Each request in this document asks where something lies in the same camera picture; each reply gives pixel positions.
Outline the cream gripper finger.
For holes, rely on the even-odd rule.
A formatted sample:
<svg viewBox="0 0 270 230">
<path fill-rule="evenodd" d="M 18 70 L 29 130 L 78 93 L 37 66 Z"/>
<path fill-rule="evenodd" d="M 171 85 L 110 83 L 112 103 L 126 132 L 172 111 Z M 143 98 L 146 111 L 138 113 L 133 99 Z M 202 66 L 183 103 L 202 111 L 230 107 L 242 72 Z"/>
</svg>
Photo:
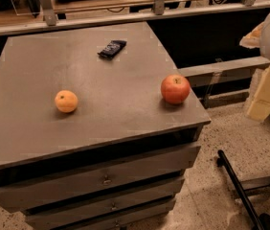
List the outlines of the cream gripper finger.
<svg viewBox="0 0 270 230">
<path fill-rule="evenodd" d="M 249 34 L 245 35 L 240 41 L 239 45 L 244 48 L 254 49 L 258 48 L 260 44 L 260 36 L 263 28 L 263 23 L 260 23 Z"/>
<path fill-rule="evenodd" d="M 270 65 L 264 70 L 255 71 L 250 83 L 245 115 L 258 122 L 263 122 L 270 115 Z"/>
</svg>

